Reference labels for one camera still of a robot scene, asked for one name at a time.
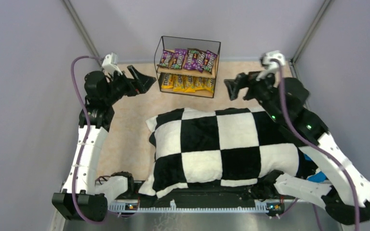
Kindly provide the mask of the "purple brown candy bag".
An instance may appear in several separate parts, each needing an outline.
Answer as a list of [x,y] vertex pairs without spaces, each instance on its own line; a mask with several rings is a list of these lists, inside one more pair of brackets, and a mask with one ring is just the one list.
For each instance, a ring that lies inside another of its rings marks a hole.
[[184,70],[195,70],[193,64],[198,57],[198,49],[188,49],[185,64],[183,65]]

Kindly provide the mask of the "yellow candy bag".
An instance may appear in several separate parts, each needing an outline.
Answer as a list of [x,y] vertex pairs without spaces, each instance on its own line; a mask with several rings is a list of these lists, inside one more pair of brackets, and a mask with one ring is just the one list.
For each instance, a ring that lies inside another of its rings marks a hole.
[[194,89],[195,91],[204,89],[204,78],[203,77],[194,77]]

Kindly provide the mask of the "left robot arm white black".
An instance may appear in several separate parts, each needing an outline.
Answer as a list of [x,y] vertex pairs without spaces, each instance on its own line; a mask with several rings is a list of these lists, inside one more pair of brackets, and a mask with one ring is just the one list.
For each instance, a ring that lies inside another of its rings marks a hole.
[[132,78],[117,70],[111,75],[92,71],[84,78],[86,96],[81,101],[73,164],[61,191],[52,196],[53,206],[66,220],[101,222],[112,201],[134,193],[134,179],[129,172],[114,173],[104,183],[95,183],[100,152],[115,113],[113,105],[124,96],[147,93],[157,80],[132,65],[127,68]]

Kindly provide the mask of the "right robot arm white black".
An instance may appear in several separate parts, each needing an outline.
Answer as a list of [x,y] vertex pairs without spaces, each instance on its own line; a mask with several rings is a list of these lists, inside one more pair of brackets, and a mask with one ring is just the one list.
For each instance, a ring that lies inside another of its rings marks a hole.
[[296,78],[284,78],[286,107],[293,129],[286,124],[275,75],[256,80],[258,72],[240,73],[224,81],[230,100],[247,88],[244,100],[256,99],[281,134],[307,155],[326,176],[326,183],[294,177],[284,170],[271,174],[274,190],[313,203],[343,225],[370,220],[370,181],[336,144],[329,128],[318,115],[304,107],[309,91]]

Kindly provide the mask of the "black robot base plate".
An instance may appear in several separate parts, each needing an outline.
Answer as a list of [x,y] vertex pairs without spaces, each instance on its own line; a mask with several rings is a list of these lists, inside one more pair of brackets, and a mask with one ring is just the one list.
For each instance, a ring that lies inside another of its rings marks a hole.
[[135,182],[131,191],[118,196],[111,204],[112,209],[125,209],[125,213],[142,209],[155,212],[172,208],[174,210],[225,210],[261,208],[259,203],[266,202],[267,210],[284,207],[284,196],[279,195],[263,184],[224,187],[218,182],[193,183],[186,189],[174,189],[166,196],[157,198],[140,194],[141,181]]

